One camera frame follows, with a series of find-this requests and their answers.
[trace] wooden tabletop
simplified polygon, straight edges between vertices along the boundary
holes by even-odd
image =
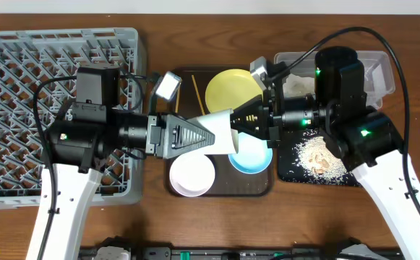
[[[259,56],[273,59],[278,52],[305,51],[351,25],[384,35],[402,63],[411,101],[409,153],[420,178],[420,16],[0,14],[0,30],[133,27],[147,48],[149,70],[162,73],[178,66],[249,64]],[[340,36],[330,44],[383,50],[363,33]],[[383,111],[402,132],[403,98],[399,79],[395,81],[396,91],[384,98]],[[139,204],[90,208],[82,244],[92,246],[121,235],[175,246],[288,247],[352,236],[370,246],[396,246],[362,188],[277,180],[261,198],[182,199],[165,190],[164,170],[162,160],[146,160]],[[0,259],[25,257],[37,211],[37,207],[0,210]]]

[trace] plastic container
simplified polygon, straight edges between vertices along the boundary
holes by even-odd
[[[35,87],[53,77],[74,75],[80,64],[118,64],[144,75],[146,61],[133,28],[0,32],[0,209],[39,205],[43,164],[31,109]],[[76,84],[56,82],[41,92],[38,108],[45,129],[61,104],[76,95]],[[129,110],[139,96],[134,81],[122,81],[119,109]],[[66,120],[71,117],[69,110]],[[142,168],[143,161],[118,150],[112,153],[93,205],[138,202]]]
[[[300,77],[314,78],[314,57],[316,53],[315,51],[309,54],[291,70],[291,73]],[[304,52],[277,53],[274,57],[274,63],[285,61],[289,65],[303,54]],[[379,109],[383,105],[382,98],[395,92],[395,80],[390,58],[384,51],[357,51],[357,55],[364,65],[364,91],[367,93],[367,105]]]

